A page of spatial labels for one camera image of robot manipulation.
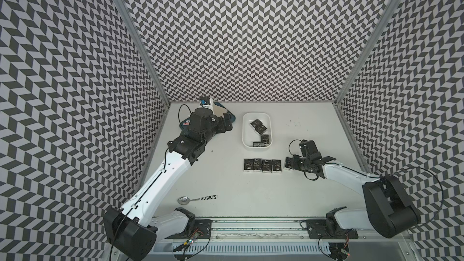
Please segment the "black tissue pack five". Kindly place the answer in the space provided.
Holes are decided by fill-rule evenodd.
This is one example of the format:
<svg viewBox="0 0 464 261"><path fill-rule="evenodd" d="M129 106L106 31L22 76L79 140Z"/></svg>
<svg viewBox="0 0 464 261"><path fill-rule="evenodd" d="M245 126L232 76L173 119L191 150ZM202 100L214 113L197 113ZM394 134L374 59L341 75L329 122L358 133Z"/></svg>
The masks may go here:
<svg viewBox="0 0 464 261"><path fill-rule="evenodd" d="M292 167L292 158L291 158L291 157L286 157L286 158L285 158L285 169L286 169L286 170L293 170L293 167Z"/></svg>

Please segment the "black tissue pack four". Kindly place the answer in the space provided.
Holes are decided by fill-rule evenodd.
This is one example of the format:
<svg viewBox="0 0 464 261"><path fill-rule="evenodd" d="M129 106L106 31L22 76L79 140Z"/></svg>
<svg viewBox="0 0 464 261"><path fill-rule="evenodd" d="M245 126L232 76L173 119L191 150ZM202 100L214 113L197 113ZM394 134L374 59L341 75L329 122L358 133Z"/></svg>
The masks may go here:
<svg viewBox="0 0 464 261"><path fill-rule="evenodd" d="M281 173L282 172L282 162L279 159L273 159L272 160L272 170L275 173Z"/></svg>

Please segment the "white storage box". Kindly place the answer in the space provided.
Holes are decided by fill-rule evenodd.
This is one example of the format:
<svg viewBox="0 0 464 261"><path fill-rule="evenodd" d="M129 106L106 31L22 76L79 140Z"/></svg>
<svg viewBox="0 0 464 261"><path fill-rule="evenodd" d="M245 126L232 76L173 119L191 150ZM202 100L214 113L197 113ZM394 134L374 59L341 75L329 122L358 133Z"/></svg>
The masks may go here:
<svg viewBox="0 0 464 261"><path fill-rule="evenodd" d="M251 126L251 122L259 119L263 125L257 128ZM261 135L270 136L270 143L266 147L253 147L254 142L261 142ZM273 129L271 117L264 112L248 112L242 117L242 143L251 151L263 151L269 149L273 144Z"/></svg>

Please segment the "black tissue pack six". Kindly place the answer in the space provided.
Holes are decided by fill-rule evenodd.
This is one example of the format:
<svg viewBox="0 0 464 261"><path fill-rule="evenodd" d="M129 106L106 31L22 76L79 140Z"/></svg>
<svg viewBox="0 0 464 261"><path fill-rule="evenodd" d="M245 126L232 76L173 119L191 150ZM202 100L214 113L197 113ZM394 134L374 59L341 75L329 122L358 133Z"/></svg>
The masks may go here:
<svg viewBox="0 0 464 261"><path fill-rule="evenodd" d="M253 128L257 128L263 125L263 123L259 119L255 119L250 124Z"/></svg>

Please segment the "black tissue pack three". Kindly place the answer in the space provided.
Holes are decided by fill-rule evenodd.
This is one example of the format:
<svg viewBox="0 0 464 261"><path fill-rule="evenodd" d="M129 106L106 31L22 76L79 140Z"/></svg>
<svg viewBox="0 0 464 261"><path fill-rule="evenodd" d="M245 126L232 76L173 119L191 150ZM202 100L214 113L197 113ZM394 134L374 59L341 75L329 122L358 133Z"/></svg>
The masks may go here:
<svg viewBox="0 0 464 261"><path fill-rule="evenodd" d="M273 161L271 159L262 160L262 172L272 173L273 172Z"/></svg>

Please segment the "black tissue pack seven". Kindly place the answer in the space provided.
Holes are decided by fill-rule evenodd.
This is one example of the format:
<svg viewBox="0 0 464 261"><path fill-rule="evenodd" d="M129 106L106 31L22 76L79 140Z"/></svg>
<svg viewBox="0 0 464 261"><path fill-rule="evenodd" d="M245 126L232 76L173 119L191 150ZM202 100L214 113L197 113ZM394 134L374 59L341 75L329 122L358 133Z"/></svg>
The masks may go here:
<svg viewBox="0 0 464 261"><path fill-rule="evenodd" d="M264 143L264 144L269 144L270 143L270 136L267 135L267 134L262 134L261 135L261 143Z"/></svg>

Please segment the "black tissue pack two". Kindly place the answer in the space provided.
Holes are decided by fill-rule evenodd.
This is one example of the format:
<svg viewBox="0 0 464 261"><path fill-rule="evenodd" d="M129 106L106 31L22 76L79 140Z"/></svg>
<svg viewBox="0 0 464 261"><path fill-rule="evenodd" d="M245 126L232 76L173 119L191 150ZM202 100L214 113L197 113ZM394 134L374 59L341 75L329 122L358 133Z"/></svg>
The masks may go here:
<svg viewBox="0 0 464 261"><path fill-rule="evenodd" d="M262 159L261 158L254 158L253 159L253 171L254 172L261 172L262 171Z"/></svg>

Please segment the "black tissue pack one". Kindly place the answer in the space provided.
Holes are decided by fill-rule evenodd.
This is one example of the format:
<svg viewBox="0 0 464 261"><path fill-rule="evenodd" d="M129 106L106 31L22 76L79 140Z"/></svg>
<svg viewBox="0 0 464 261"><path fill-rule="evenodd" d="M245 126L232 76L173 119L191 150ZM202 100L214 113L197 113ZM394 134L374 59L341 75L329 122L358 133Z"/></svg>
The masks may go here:
<svg viewBox="0 0 464 261"><path fill-rule="evenodd" d="M254 171L254 159L253 158L247 158L244 161L244 170L246 172L253 172Z"/></svg>

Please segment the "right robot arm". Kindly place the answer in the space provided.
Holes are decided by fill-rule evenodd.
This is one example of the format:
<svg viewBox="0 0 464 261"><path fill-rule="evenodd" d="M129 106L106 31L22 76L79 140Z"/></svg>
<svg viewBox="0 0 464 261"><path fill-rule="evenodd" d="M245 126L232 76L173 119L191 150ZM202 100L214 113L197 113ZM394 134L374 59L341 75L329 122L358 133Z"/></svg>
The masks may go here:
<svg viewBox="0 0 464 261"><path fill-rule="evenodd" d="M339 238L355 230L374 230L384 238L392 238L421 223L418 208L397 177L361 172L334 157L324 157L312 140L302 140L298 146L300 154L286 157L286 168L313 174L313 181L337 182L364 199L362 209L339 207L326 214L323 229L330 237Z"/></svg>

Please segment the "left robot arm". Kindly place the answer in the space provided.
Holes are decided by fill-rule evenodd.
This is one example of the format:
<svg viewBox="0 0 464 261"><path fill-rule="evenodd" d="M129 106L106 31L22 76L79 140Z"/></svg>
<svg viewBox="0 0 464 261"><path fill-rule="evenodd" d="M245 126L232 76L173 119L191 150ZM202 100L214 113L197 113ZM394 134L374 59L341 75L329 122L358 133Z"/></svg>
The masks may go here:
<svg viewBox="0 0 464 261"><path fill-rule="evenodd" d="M132 261L141 261L156 242L174 235L192 235L192 212L177 208L160 217L155 212L179 178L205 152L207 143L215 135L233 129L232 113L221 108L223 114L218 116L215 108L216 105L207 105L195 109L187 128L168 142L163 162L149 180L119 209L107 209L103 223L111 250L118 250Z"/></svg>

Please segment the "beige folded cloth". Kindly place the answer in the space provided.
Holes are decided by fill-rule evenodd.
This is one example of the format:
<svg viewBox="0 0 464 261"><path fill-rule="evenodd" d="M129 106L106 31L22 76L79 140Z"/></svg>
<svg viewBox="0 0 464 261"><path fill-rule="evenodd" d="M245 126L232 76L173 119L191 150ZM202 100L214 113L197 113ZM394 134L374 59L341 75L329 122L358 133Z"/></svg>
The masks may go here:
<svg viewBox="0 0 464 261"><path fill-rule="evenodd" d="M217 103L213 104L213 114L217 117L223 117L224 114L227 114L228 110Z"/></svg>

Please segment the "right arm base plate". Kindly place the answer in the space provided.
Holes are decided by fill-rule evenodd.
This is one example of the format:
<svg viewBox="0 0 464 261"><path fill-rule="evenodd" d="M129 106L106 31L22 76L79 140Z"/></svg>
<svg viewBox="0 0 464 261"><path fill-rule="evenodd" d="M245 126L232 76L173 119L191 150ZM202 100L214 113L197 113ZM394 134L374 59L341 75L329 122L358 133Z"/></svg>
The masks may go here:
<svg viewBox="0 0 464 261"><path fill-rule="evenodd" d="M301 227L308 232L309 239L319 239L326 236L330 239L358 239L356 230L342 229L331 219L307 219L302 221Z"/></svg>

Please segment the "aluminium front rail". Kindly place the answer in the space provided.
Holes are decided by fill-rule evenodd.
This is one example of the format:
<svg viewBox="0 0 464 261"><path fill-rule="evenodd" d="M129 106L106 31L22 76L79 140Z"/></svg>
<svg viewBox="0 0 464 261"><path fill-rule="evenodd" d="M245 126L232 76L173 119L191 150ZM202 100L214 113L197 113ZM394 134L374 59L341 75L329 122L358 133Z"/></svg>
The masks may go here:
<svg viewBox="0 0 464 261"><path fill-rule="evenodd" d="M314 241L309 239L308 232L301 227L301 218L295 217L200 217L196 219L211 219L211 236L208 239L196 238L201 242L211 240L212 242L303 242ZM186 226L185 221L180 231ZM166 239L170 232L168 225L173 225L171 217L153 217L148 222L149 228L158 228L157 241L173 240ZM322 236L323 239L335 242L344 239L330 239Z"/></svg>

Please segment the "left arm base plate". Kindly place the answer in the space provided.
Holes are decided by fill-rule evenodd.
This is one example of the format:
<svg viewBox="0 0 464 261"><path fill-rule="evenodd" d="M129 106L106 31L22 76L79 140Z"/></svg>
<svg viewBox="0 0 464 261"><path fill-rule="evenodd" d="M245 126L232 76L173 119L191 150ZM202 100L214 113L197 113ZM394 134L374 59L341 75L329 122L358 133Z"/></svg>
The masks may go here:
<svg viewBox="0 0 464 261"><path fill-rule="evenodd" d="M185 219L182 219L181 221L175 221L173 225L168 225L170 232L174 233L168 235L166 239L186 240L190 239L195 234L195 232L199 234L200 239L208 239L211 236L211 219L196 219L194 221L187 221L186 226L181 232L181 225L183 225L185 221Z"/></svg>

